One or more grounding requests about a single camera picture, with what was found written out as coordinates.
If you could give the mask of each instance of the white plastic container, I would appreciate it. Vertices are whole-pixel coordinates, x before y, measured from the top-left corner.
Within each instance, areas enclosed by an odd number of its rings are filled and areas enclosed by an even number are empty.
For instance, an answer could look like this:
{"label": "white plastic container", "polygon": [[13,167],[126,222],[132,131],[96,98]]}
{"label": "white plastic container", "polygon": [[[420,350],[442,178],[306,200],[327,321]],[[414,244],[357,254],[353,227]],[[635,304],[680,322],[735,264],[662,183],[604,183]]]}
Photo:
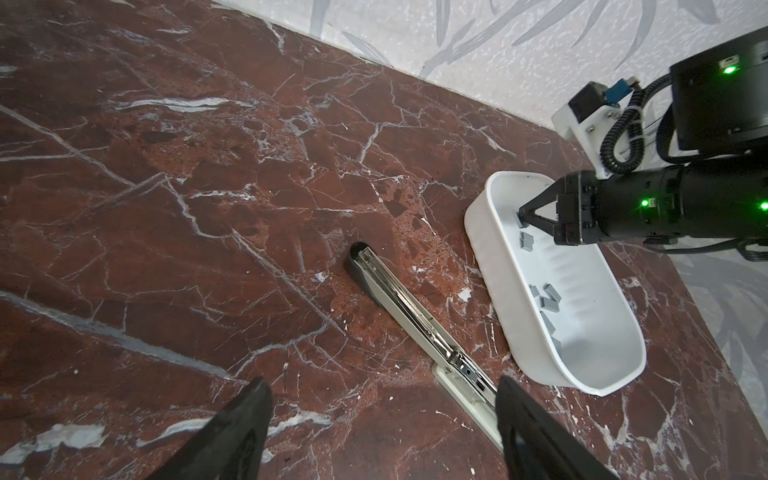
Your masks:
{"label": "white plastic container", "polygon": [[[518,209],[552,183],[541,174],[496,172],[467,209],[464,225],[523,373],[545,385],[605,396],[643,372],[645,341],[597,245],[555,245],[536,227],[519,228]],[[540,214],[554,218],[554,203],[545,209],[549,214]],[[521,231],[534,237],[533,251],[521,248]],[[558,313],[544,310],[555,328],[552,336],[529,288],[546,296],[546,283],[562,296]]]}

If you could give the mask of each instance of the white tray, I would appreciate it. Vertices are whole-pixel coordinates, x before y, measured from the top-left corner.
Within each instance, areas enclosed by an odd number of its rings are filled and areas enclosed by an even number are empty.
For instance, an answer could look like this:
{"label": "white tray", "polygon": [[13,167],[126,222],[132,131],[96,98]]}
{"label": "white tray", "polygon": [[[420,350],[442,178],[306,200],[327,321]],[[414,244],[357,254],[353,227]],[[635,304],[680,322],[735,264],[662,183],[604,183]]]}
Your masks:
{"label": "white tray", "polygon": [[[552,183],[541,174],[496,172],[467,209],[464,226],[523,373],[545,385],[605,396],[643,372],[645,341],[597,245],[555,245],[536,227],[519,228],[518,209]],[[554,217],[554,203],[545,209],[550,214],[540,214]],[[534,237],[533,251],[521,248],[521,231]],[[546,283],[562,296],[559,313],[544,310],[555,327],[551,337],[528,287],[546,296]]]}

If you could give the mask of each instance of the red marble tabletop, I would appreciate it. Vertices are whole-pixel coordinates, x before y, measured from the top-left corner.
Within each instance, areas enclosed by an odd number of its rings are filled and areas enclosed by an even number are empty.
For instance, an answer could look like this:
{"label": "red marble tabletop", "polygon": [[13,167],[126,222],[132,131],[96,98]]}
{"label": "red marble tabletop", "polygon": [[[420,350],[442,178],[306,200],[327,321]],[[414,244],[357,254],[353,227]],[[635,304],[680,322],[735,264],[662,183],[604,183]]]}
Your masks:
{"label": "red marble tabletop", "polygon": [[766,476],[683,283],[634,243],[603,252],[638,380],[598,398],[510,360],[462,217],[497,170],[586,167],[554,132],[202,0],[0,9],[3,478],[143,478],[258,376],[260,478],[504,478],[346,275],[354,240],[622,478]]}

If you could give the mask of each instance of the cable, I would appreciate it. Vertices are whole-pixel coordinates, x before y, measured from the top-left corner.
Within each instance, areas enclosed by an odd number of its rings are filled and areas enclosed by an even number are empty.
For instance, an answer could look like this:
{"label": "cable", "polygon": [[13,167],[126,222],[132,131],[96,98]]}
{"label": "cable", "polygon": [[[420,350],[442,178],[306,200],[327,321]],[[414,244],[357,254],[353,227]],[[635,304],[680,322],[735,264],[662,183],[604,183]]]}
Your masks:
{"label": "cable", "polygon": [[691,255],[694,253],[712,253],[723,252],[725,250],[738,251],[745,260],[750,262],[768,262],[768,252],[759,252],[756,250],[747,250],[748,245],[754,245],[755,243],[763,246],[768,246],[768,239],[743,239],[734,238],[733,240],[726,240],[724,242],[713,243],[712,245],[706,245],[705,247],[695,248],[655,248],[652,247],[647,240],[643,242],[643,247],[655,253],[666,253],[667,255]]}
{"label": "cable", "polygon": [[[637,84],[633,86],[635,91],[629,100],[629,105],[624,109],[618,120],[605,135],[600,145],[600,159],[608,171],[614,174],[628,174],[643,161],[645,155],[645,136],[643,135],[643,107],[661,89],[672,83],[672,77],[666,74],[650,83],[645,89],[640,89]],[[615,157],[614,150],[619,137],[627,131],[630,138],[629,158],[620,161]]]}

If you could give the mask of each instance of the white wallpaper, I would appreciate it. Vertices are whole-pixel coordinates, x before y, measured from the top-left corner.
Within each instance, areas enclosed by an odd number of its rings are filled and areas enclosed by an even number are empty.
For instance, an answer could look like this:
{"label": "white wallpaper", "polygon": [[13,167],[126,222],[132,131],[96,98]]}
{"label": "white wallpaper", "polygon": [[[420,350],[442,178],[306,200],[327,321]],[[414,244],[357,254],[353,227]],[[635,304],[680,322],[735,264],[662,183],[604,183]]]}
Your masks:
{"label": "white wallpaper", "polygon": [[768,25],[768,0],[217,1],[545,127],[588,81],[647,84]]}

